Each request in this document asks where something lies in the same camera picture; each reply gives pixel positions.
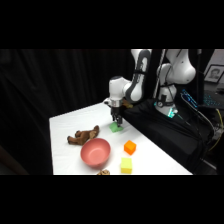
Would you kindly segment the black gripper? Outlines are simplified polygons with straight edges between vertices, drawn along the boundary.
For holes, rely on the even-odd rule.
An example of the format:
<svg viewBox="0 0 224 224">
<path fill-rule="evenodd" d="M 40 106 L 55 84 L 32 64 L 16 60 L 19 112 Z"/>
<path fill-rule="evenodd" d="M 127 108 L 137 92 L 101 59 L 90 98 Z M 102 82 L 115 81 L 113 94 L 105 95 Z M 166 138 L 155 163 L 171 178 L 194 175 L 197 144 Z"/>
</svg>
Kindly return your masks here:
<svg viewBox="0 0 224 224">
<path fill-rule="evenodd" d="M 120 117 L 121 114 L 122 114 L 122 112 L 121 112 L 121 108 L 120 107 L 112 107 L 111 108 L 112 120 L 116 124 L 118 123 L 118 127 L 121 127 L 121 125 L 123 124 L 123 118 Z"/>
</svg>

